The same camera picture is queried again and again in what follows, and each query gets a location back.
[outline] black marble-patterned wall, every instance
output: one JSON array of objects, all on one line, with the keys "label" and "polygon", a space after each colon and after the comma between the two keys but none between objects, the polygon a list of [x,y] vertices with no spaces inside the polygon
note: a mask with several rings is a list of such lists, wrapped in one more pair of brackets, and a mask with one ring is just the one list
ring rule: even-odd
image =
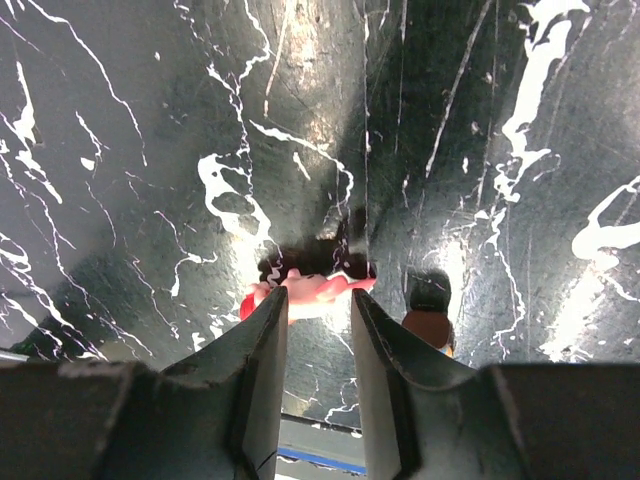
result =
[{"label": "black marble-patterned wall", "polygon": [[[459,361],[636,361],[636,10],[5,0],[0,347],[162,368],[351,215],[394,317],[448,273]],[[288,413],[359,425],[347,312],[289,329]]]}]

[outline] brown object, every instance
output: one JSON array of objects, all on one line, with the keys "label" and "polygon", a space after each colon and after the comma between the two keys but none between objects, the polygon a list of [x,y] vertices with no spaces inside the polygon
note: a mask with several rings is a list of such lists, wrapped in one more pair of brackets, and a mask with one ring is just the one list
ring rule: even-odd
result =
[{"label": "brown object", "polygon": [[402,326],[433,348],[449,345],[453,350],[453,325],[444,313],[413,310],[405,315]]}]

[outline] red object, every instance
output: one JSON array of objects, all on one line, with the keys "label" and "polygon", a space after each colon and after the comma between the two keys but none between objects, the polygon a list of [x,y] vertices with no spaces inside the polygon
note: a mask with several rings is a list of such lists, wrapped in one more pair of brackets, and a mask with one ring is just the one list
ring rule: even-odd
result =
[{"label": "red object", "polygon": [[240,304],[240,321],[244,322],[247,318],[249,318],[249,315],[251,315],[255,309],[256,301],[254,299],[253,293],[250,293]]}]

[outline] small figurine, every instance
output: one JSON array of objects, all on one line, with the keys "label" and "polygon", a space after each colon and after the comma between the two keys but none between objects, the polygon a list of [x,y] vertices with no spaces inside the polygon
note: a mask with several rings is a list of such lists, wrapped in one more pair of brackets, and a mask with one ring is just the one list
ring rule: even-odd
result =
[{"label": "small figurine", "polygon": [[[344,292],[354,288],[369,290],[376,283],[375,278],[366,278],[349,283],[344,274],[327,279],[323,275],[300,275],[300,270],[289,270],[281,286],[287,287],[289,295],[289,325],[301,318],[316,318],[327,313],[336,299]],[[246,297],[240,305],[240,320],[246,320],[260,305],[272,287],[267,282],[249,286]]]}]

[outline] white paint splatter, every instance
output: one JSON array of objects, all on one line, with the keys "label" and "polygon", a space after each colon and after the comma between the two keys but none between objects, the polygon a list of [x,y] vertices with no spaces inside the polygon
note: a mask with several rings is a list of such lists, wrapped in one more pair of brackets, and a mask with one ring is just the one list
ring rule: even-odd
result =
[{"label": "white paint splatter", "polygon": [[213,338],[220,338],[222,336],[222,329],[216,325],[209,325],[209,330],[213,333]]},{"label": "white paint splatter", "polygon": [[205,339],[200,336],[200,332],[192,333],[191,340],[193,340],[193,349],[196,352],[202,350],[202,344],[204,343]]},{"label": "white paint splatter", "polygon": [[[513,150],[511,156],[514,159],[520,159],[521,164],[515,178],[507,175],[508,165],[496,166],[499,175],[494,179],[495,189],[509,202],[520,200],[520,194],[514,193],[513,190],[527,169],[551,152],[548,148],[537,151],[527,150],[528,126],[538,116],[551,63],[562,59],[566,54],[567,38],[572,26],[570,20],[561,20],[551,28],[549,25],[557,17],[567,15],[572,10],[590,11],[582,0],[541,0],[536,5],[525,4],[524,6],[532,18],[531,24],[524,27],[527,32],[524,49],[528,61],[518,88],[513,115],[502,127],[502,133],[511,142]],[[533,25],[537,26],[537,30],[532,38]],[[549,29],[548,34],[544,37],[547,29]]]},{"label": "white paint splatter", "polygon": [[54,350],[53,350],[53,354],[57,358],[58,353],[60,352],[60,349],[62,348],[62,340],[60,340],[58,337],[56,337],[53,333],[51,333],[46,328],[43,328],[43,327],[39,326],[38,325],[38,321],[33,317],[33,315],[31,315],[29,312],[27,312],[22,307],[22,305],[20,303],[16,302],[12,298],[7,297],[4,294],[2,294],[2,298],[4,298],[4,300],[8,303],[9,308],[11,308],[12,310],[16,310],[16,311],[20,312],[22,314],[22,318],[24,318],[27,322],[29,322],[30,325],[32,325],[33,327],[37,328],[44,335],[49,337],[56,344],[56,346],[54,347]]},{"label": "white paint splatter", "polygon": [[87,358],[91,358],[91,359],[94,359],[94,360],[102,360],[105,357],[103,356],[102,358],[100,358],[98,355],[96,355],[94,353],[91,353],[91,352],[84,352],[82,355],[80,355],[78,357],[78,359],[80,359],[80,360],[86,360]]},{"label": "white paint splatter", "polygon": [[474,220],[489,220],[489,215],[484,210],[478,210],[473,216]]},{"label": "white paint splatter", "polygon": [[88,158],[80,157],[80,162],[82,163],[82,166],[89,171],[93,171],[93,169],[96,168],[95,160],[89,160]]},{"label": "white paint splatter", "polygon": [[98,137],[93,133],[93,131],[91,131],[91,129],[87,125],[87,122],[85,122],[84,118],[82,118],[82,116],[78,113],[77,110],[76,110],[76,118],[78,119],[78,123],[83,128],[83,130],[87,132],[87,135],[89,135],[89,138],[91,139],[91,143],[93,143],[93,146],[96,147],[96,153],[94,154],[94,158],[96,159],[96,161],[102,161],[102,147],[104,145],[102,144],[100,139],[98,139]]},{"label": "white paint splatter", "polygon": [[9,12],[11,13],[11,16],[13,17],[13,19],[16,19],[16,12],[13,10],[13,4],[11,3],[11,0],[4,0],[4,3],[7,4],[7,7],[9,8]]},{"label": "white paint splatter", "polygon": [[180,274],[178,273],[178,269],[180,268],[180,265],[182,265],[186,261],[191,261],[193,263],[202,263],[202,257],[189,254],[188,257],[179,260],[178,263],[175,264],[173,269],[174,277],[173,285],[171,286],[171,298],[177,297],[178,293],[180,293]]},{"label": "white paint splatter", "polygon": [[382,18],[380,19],[380,25],[378,25],[378,30],[381,30],[382,27],[384,26],[384,22],[387,20],[387,16],[391,11],[390,9],[391,9],[391,0],[387,0],[387,8],[385,8],[384,12],[382,12]]},{"label": "white paint splatter", "polygon": [[[550,73],[551,64],[555,60],[563,59],[566,55],[567,38],[572,28],[572,23],[566,19],[566,15],[573,10],[590,12],[589,7],[581,0],[540,0],[535,5],[525,4],[524,6],[531,16],[531,23],[522,26],[523,30],[526,31],[524,50],[527,55],[527,64],[518,87],[513,114],[502,127],[502,133],[511,143],[511,157],[513,160],[506,164],[496,165],[498,175],[496,175],[493,182],[494,188],[501,194],[502,198],[507,202],[514,203],[520,200],[520,194],[514,192],[514,189],[523,178],[525,172],[551,152],[548,148],[535,151],[528,150],[527,133],[529,126],[538,116],[542,102],[542,92]],[[532,34],[534,26],[536,28],[535,35]],[[509,169],[515,162],[519,162],[519,168],[516,176],[510,177],[508,175]],[[500,257],[505,272],[509,277],[513,295],[517,300],[517,304],[514,305],[517,314],[512,326],[508,329],[497,331],[494,335],[494,339],[498,341],[503,349],[503,359],[506,357],[507,350],[502,345],[502,335],[514,332],[518,323],[526,314],[523,296],[517,288],[511,267],[503,252],[497,247],[498,237],[500,236],[499,226],[505,218],[506,208],[503,208],[498,213],[492,212],[491,228],[493,235],[486,242],[494,246],[496,255]],[[556,352],[555,345],[552,350],[554,353]]]},{"label": "white paint splatter", "polygon": [[244,78],[249,76],[249,74],[253,70],[253,67],[255,66],[256,63],[265,62],[269,60],[269,58],[271,57],[271,43],[269,43],[269,37],[267,36],[264,29],[260,26],[260,22],[258,21],[256,16],[251,13],[251,10],[249,9],[249,0],[244,0],[244,11],[247,14],[247,17],[249,18],[249,21],[251,21],[251,25],[253,26],[253,28],[258,33],[260,33],[260,35],[262,36],[262,39],[264,40],[264,45],[262,46],[262,51],[264,52],[264,55],[260,55],[260,56],[256,55],[255,57],[245,62],[244,72],[242,72],[238,77],[239,84],[242,83],[242,80]]},{"label": "white paint splatter", "polygon": [[23,286],[28,288],[34,293],[38,302],[47,309],[49,314],[56,319],[62,326],[65,326],[71,330],[76,331],[75,327],[62,318],[62,314],[56,308],[55,303],[49,296],[47,291],[40,287],[33,277],[31,276],[31,263],[29,261],[29,255],[27,252],[11,238],[0,232],[0,245],[3,243],[10,244],[15,250],[20,253],[14,253],[9,250],[5,250],[0,247],[0,260],[4,260],[7,263],[0,262],[8,272],[13,275]]},{"label": "white paint splatter", "polygon": [[307,172],[307,169],[302,164],[302,161],[300,160],[300,155],[298,154],[298,152],[293,152],[293,163],[298,165],[298,168],[300,169],[300,171],[302,172],[302,174],[305,176],[307,180],[311,180],[311,177],[309,176],[309,172]]},{"label": "white paint splatter", "polygon": [[639,186],[640,175],[618,187],[593,209],[587,217],[587,226],[578,232],[571,244],[576,257],[595,261],[601,270],[608,270],[617,266],[619,260],[609,253],[600,251],[601,248],[625,249],[640,242],[640,222],[603,227],[599,221],[600,215],[622,192],[635,194]]},{"label": "white paint splatter", "polygon": [[[212,153],[209,156],[201,158],[198,162],[198,175],[205,187],[205,206],[207,210],[222,220],[222,225],[227,232],[237,235],[244,240],[259,244],[270,239],[269,229],[271,228],[271,221],[251,195],[240,195],[240,193],[224,179],[222,176],[223,170],[238,172],[236,169],[218,163],[218,159],[222,157],[222,155]],[[255,235],[251,235],[242,228],[240,225],[240,215],[233,212],[223,212],[213,205],[213,201],[225,193],[239,195],[251,204],[253,207],[252,215],[258,221],[258,231]]]},{"label": "white paint splatter", "polygon": [[326,158],[327,160],[330,160],[331,162],[335,163],[336,167],[338,168],[338,171],[340,173],[345,174],[347,176],[348,180],[349,180],[349,183],[347,184],[347,188],[346,188],[345,198],[340,203],[341,204],[347,204],[349,202],[349,198],[351,197],[351,190],[353,189],[353,185],[354,185],[354,177],[353,177],[353,173],[351,173],[349,170],[347,170],[347,168],[345,167],[344,163],[342,163],[337,158],[333,158],[326,151],[324,151],[323,149],[321,149],[317,145],[314,145],[313,143],[309,142],[308,140],[305,140],[303,138],[294,137],[293,135],[291,135],[289,133],[286,133],[286,132],[283,132],[281,130],[278,130],[277,128],[266,128],[266,127],[263,127],[262,125],[254,122],[253,120],[249,120],[249,121],[251,122],[251,125],[253,125],[255,128],[257,128],[258,131],[260,131],[263,135],[266,135],[267,137],[275,138],[275,139],[280,140],[282,142],[295,142],[295,143],[297,143],[299,145],[302,145],[303,147],[306,147],[306,148],[308,148],[310,150],[313,150],[314,152],[317,152],[323,158]]},{"label": "white paint splatter", "polygon": [[7,125],[7,127],[16,135],[16,137],[20,139],[20,142],[24,146],[24,150],[18,151],[16,160],[22,162],[29,169],[29,173],[38,173],[40,178],[36,178],[33,175],[30,175],[30,178],[39,181],[47,189],[51,196],[56,199],[58,203],[62,203],[62,197],[47,178],[47,174],[42,169],[40,164],[33,159],[31,149],[29,148],[29,144],[27,143],[27,140],[29,140],[32,145],[36,143],[36,138],[33,132],[36,127],[35,109],[33,107],[33,102],[31,101],[31,95],[29,94],[29,87],[27,86],[27,81],[24,76],[22,64],[20,62],[16,62],[16,68],[18,71],[18,81],[22,86],[22,92],[24,93],[26,105],[22,109],[20,118],[13,122],[13,125],[10,125],[7,119],[3,116],[5,125]]}]

